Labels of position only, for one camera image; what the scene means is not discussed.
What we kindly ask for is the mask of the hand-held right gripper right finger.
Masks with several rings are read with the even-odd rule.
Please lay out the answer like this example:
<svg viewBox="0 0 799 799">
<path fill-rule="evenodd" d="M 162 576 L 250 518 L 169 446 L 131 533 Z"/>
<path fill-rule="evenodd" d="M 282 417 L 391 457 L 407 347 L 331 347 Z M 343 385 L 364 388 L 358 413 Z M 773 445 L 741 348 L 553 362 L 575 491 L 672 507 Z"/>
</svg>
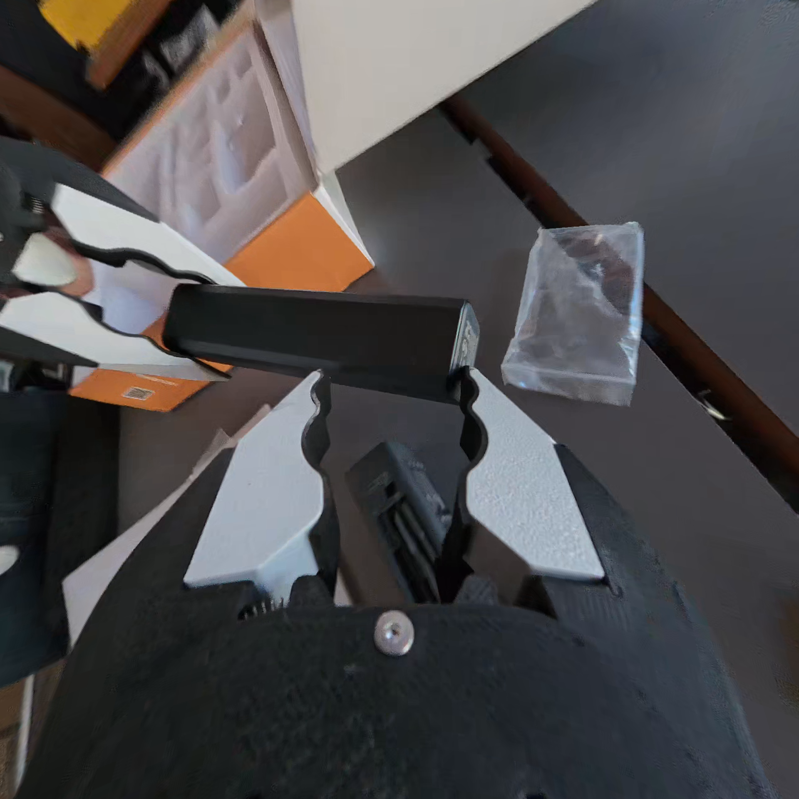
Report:
<svg viewBox="0 0 799 799">
<path fill-rule="evenodd" d="M 557 443 L 475 367 L 461 371 L 457 388 L 467 463 L 436 563 L 442 599 L 471 575 L 490 579 L 507 603 L 531 578 L 602 583 Z"/>
</svg>

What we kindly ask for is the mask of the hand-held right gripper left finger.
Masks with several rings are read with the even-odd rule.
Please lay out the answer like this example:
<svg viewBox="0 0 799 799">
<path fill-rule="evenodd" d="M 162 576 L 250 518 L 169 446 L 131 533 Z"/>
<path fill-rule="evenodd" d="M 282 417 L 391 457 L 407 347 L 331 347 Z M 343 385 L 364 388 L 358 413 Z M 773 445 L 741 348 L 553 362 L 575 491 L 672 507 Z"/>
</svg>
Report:
<svg viewBox="0 0 799 799">
<path fill-rule="evenodd" d="M 250 583 L 271 604 L 334 604 L 340 526 L 323 460 L 330 379 L 311 372 L 233 448 L 185 572 L 187 588 Z"/>
</svg>

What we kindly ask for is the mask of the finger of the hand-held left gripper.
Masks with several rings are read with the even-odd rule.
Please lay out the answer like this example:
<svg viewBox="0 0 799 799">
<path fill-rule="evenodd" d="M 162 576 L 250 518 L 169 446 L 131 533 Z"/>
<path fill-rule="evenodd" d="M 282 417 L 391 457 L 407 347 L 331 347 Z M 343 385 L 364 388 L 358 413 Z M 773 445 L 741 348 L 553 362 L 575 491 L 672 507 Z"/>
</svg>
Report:
<svg viewBox="0 0 799 799">
<path fill-rule="evenodd" d="M 136 262 L 175 280 L 243 288 L 242 280 L 159 221 L 56 184 L 50 208 L 74 248 L 120 268 Z"/>
<path fill-rule="evenodd" d="M 61 293 L 5 300 L 2 328 L 110 371 L 195 382 L 224 382 L 228 375 L 176 355 L 144 335 L 120 333 L 96 320 L 81 301 Z"/>
</svg>

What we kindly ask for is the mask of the black rectangular part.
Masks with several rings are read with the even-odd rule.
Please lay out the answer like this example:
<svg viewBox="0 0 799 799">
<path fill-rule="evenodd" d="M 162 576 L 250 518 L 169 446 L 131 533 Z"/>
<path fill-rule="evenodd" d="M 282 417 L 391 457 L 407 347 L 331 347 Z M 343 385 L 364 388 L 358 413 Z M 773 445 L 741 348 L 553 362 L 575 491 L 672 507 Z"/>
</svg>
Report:
<svg viewBox="0 0 799 799">
<path fill-rule="evenodd" d="M 198 360 L 454 402 L 480 328 L 461 299 L 181 285 L 166 347 Z"/>
</svg>

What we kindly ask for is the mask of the orange white foam-lined box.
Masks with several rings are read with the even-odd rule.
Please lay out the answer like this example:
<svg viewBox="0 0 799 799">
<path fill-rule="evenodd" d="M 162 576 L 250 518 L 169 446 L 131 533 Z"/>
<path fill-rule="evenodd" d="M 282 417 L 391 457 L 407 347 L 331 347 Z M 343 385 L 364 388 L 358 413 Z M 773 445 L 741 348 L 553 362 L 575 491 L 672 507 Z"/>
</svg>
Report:
<svg viewBox="0 0 799 799">
<path fill-rule="evenodd" d="M 590 5 L 243 2 L 103 175 L 247 286 L 343 291 L 336 170 Z"/>
</svg>

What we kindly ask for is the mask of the dark grey desk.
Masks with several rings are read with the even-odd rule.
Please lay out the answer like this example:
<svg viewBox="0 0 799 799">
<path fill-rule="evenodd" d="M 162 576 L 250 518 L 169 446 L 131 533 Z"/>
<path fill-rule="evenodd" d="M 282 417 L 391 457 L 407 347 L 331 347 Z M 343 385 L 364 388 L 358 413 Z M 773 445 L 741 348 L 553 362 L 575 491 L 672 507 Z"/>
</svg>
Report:
<svg viewBox="0 0 799 799">
<path fill-rule="evenodd" d="M 497 385 L 538 222 L 439 111 L 340 171 L 375 269 L 356 293 L 468 299 L 481 327 L 478 365 Z M 235 433 L 291 377 L 239 369 L 170 413 L 125 409 L 118 530 L 127 531 L 184 483 L 218 431 Z M 642 345 L 630 407 L 506 391 L 567 445 L 632 517 L 712 628 L 738 685 L 769 779 L 797 797 L 797 515 L 720 426 Z M 452 500 L 464 454 L 456 407 L 333 386 L 331 476 L 345 583 L 358 603 L 401 599 L 367 531 L 345 472 L 382 441 L 418 454 Z"/>
</svg>

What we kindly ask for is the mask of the yellow box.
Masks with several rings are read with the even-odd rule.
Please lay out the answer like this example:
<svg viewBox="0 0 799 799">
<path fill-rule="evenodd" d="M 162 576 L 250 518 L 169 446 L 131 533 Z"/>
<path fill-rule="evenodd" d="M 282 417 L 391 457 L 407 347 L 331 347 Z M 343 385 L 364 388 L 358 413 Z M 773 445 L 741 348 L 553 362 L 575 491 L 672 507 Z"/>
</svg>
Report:
<svg viewBox="0 0 799 799">
<path fill-rule="evenodd" d="M 75 50 L 93 52 L 132 1 L 41 1 L 41 15 Z"/>
</svg>

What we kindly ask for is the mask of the folded clear plastic bag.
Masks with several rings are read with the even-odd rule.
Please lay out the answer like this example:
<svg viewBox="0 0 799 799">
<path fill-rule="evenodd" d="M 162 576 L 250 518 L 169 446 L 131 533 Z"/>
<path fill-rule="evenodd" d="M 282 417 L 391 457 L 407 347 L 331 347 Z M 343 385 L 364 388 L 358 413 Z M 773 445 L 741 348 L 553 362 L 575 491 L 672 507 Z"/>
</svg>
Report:
<svg viewBox="0 0 799 799">
<path fill-rule="evenodd" d="M 643 329 L 637 222 L 541 228 L 501 374 L 505 385 L 628 407 Z"/>
</svg>

